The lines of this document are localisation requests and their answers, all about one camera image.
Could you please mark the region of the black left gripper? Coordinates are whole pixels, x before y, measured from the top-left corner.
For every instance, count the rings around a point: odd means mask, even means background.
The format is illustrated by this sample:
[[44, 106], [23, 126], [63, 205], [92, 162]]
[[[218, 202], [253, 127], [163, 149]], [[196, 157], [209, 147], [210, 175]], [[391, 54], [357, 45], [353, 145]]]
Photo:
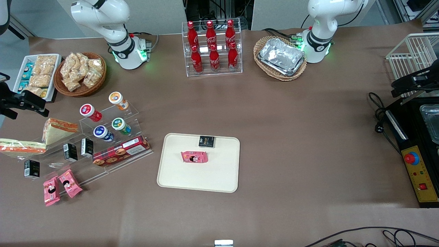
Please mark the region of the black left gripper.
[[428, 67], [415, 72], [413, 77], [401, 77], [391, 83], [392, 97], [399, 97], [407, 92], [415, 91], [418, 88], [416, 85], [421, 85], [420, 91], [426, 93], [437, 91], [439, 90], [438, 75], [438, 67]]

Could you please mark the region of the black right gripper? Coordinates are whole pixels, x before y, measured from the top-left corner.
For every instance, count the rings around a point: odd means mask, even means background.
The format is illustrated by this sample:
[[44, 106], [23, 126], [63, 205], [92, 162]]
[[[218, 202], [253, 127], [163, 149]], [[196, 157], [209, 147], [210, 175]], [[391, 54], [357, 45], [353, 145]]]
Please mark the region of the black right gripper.
[[22, 91], [20, 97], [17, 93], [11, 91], [6, 81], [10, 80], [10, 76], [4, 73], [0, 74], [0, 114], [9, 119], [17, 119], [17, 113], [12, 110], [16, 108], [14, 104], [20, 104], [20, 109], [30, 110], [48, 117], [49, 110], [45, 108], [46, 101], [31, 91]]

